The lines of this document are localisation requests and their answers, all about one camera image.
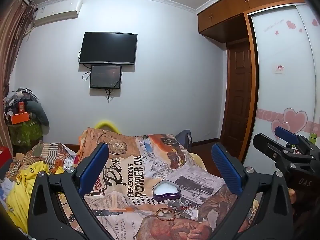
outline pink stripe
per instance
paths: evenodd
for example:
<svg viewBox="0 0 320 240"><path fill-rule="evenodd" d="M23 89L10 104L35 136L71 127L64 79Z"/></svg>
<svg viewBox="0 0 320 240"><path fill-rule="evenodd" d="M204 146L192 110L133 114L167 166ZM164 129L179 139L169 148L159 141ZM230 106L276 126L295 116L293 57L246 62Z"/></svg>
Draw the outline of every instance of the pink stripe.
<svg viewBox="0 0 320 240"><path fill-rule="evenodd" d="M268 111L268 110L263 110L263 109L257 109L256 118L269 121L269 122L272 122L273 120L279 120L280 123L283 122L283 114ZM320 124L307 121L307 124L302 129L302 131L311 133L312 128L313 128L313 133L318 134L318 131L320 131Z"/></svg>

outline yellow tube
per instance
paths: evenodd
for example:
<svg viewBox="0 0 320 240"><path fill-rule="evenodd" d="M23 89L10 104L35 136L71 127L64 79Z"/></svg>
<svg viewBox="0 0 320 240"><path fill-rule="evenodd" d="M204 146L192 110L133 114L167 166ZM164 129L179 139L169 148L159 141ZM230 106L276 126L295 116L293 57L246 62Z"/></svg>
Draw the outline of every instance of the yellow tube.
<svg viewBox="0 0 320 240"><path fill-rule="evenodd" d="M95 125L95 129L101 129L102 127L108 127L112 132L120 133L119 129L110 121L101 121Z"/></svg>

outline monitor screen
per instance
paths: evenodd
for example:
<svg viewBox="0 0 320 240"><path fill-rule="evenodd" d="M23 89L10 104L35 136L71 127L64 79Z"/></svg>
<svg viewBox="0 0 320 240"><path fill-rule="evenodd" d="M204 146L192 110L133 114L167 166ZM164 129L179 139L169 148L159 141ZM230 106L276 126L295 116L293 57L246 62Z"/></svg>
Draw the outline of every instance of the monitor screen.
<svg viewBox="0 0 320 240"><path fill-rule="evenodd" d="M119 89L121 66L92 65L90 88Z"/></svg>
<svg viewBox="0 0 320 240"><path fill-rule="evenodd" d="M85 33L80 63L134 64L137 36L132 33Z"/></svg>

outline brown curtain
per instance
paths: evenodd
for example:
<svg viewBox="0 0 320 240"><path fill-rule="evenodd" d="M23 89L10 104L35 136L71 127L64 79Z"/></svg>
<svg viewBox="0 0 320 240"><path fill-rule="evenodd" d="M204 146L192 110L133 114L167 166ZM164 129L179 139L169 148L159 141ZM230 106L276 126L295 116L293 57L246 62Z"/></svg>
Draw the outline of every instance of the brown curtain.
<svg viewBox="0 0 320 240"><path fill-rule="evenodd" d="M0 83L3 98L9 92L9 79L23 35L30 25L36 4L28 6L22 0L13 0L7 11L0 18ZM0 145L8 147L13 154L8 127L4 122L4 114L0 114Z"/></svg>

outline green bag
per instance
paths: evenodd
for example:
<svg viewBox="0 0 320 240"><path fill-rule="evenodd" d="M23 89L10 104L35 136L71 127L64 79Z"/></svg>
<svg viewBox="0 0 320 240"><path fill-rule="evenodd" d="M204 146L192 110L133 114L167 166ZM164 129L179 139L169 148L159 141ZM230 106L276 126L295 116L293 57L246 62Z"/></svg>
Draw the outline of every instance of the green bag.
<svg viewBox="0 0 320 240"><path fill-rule="evenodd" d="M33 119L18 124L8 124L8 128L13 145L30 146L31 141L42 136L41 125Z"/></svg>

